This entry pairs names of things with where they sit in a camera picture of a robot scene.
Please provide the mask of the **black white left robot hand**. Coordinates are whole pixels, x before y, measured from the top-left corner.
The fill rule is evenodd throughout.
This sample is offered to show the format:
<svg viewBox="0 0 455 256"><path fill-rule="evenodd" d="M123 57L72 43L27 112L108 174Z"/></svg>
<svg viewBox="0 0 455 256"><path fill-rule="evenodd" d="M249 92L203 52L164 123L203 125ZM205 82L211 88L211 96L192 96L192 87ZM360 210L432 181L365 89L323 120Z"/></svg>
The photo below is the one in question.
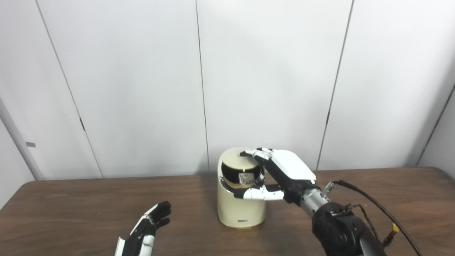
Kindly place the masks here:
<svg viewBox="0 0 455 256"><path fill-rule="evenodd" d="M142 214L127 239L118 237L115 256L151 256L157 230L170 222L171 203L160 202Z"/></svg>

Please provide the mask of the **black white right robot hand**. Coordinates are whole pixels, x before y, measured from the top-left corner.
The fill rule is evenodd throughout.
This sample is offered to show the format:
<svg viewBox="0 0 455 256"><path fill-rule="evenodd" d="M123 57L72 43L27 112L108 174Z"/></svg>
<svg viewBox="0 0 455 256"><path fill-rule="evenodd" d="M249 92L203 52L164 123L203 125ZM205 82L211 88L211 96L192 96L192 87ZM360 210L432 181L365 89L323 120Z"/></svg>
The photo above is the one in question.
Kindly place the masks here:
<svg viewBox="0 0 455 256"><path fill-rule="evenodd" d="M287 203L300 206L306 193L321 191L315 174L291 151L257 148L245 150L240 156L254 159L277 183L236 188L234 198L263 201L284 199Z"/></svg>

